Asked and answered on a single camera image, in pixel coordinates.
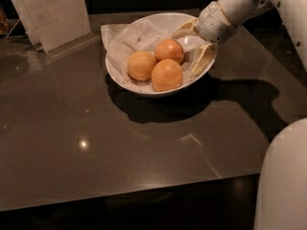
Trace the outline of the white rounded gripper body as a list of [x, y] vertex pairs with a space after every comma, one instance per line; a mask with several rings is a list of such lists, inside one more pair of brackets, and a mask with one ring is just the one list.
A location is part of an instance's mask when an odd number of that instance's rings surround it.
[[235, 32], [236, 27], [229, 21], [217, 1], [203, 9], [197, 19], [201, 38], [212, 43], [223, 43]]

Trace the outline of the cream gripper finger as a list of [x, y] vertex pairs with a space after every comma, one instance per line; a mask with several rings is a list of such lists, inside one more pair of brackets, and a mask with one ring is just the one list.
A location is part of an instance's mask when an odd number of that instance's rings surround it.
[[171, 37], [175, 39], [186, 37], [189, 35], [199, 35], [197, 18], [192, 18], [185, 21], [171, 33]]
[[202, 44], [196, 48], [193, 61], [190, 65], [190, 74], [194, 77], [204, 73], [217, 55], [217, 45], [213, 43]]

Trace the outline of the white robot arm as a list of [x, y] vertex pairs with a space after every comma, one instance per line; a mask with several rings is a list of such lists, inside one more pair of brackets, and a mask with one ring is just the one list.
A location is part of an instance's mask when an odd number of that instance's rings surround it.
[[[200, 13], [199, 34], [216, 42], [246, 20], [276, 8], [302, 62], [306, 61], [306, 0], [217, 0]], [[241, 105], [270, 140], [259, 177], [253, 230], [307, 230], [306, 119], [277, 113], [277, 93], [263, 82], [218, 79], [197, 92], [208, 101]]]

